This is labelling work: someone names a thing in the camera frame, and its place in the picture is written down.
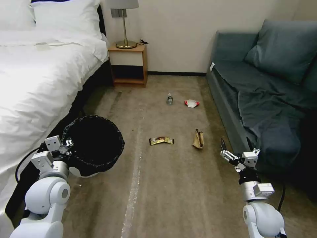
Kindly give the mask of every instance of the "candy bar wrapper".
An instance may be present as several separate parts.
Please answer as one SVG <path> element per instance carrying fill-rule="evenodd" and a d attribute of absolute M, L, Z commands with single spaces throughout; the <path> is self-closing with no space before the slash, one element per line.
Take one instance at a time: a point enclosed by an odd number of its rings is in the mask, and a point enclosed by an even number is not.
<path fill-rule="evenodd" d="M 155 137 L 155 138 L 150 138 L 150 145 L 155 145 L 159 144 L 162 142 L 169 143 L 169 144 L 174 144 L 174 139 L 168 138 L 168 137 Z"/>

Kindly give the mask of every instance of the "sofa armrest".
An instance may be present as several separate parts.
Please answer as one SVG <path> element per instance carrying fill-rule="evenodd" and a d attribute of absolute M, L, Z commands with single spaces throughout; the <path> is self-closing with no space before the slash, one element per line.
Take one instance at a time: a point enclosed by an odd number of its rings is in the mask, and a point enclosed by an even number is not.
<path fill-rule="evenodd" d="M 248 52 L 255 46 L 258 33 L 217 31 L 211 62 L 217 60 L 243 61 Z"/>

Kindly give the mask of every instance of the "white bedsheet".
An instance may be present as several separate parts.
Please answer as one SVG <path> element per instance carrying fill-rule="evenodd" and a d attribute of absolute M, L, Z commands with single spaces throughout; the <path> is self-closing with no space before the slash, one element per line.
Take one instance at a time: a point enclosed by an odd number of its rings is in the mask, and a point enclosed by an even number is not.
<path fill-rule="evenodd" d="M 86 35 L 0 31 L 1 238 L 13 230 L 5 207 L 17 164 L 68 114 L 77 92 L 107 59 L 106 43 Z"/>

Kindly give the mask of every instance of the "white pillow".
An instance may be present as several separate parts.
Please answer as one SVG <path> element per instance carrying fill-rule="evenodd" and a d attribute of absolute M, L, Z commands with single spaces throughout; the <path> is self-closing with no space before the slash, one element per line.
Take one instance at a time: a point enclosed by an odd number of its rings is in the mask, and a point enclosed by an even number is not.
<path fill-rule="evenodd" d="M 33 0 L 36 30 L 66 30 L 101 39 L 97 8 L 100 0 Z"/>
<path fill-rule="evenodd" d="M 31 0 L 0 0 L 0 30 L 30 30 L 34 28 Z"/>

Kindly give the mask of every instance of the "nightstand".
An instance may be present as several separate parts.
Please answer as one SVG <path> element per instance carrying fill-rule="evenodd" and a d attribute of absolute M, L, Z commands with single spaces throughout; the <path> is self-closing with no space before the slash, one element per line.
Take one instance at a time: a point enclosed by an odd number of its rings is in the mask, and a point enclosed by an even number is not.
<path fill-rule="evenodd" d="M 108 51 L 114 86 L 146 86 L 148 79 L 146 45 L 137 45 L 133 49 L 119 49 L 113 44 Z"/>

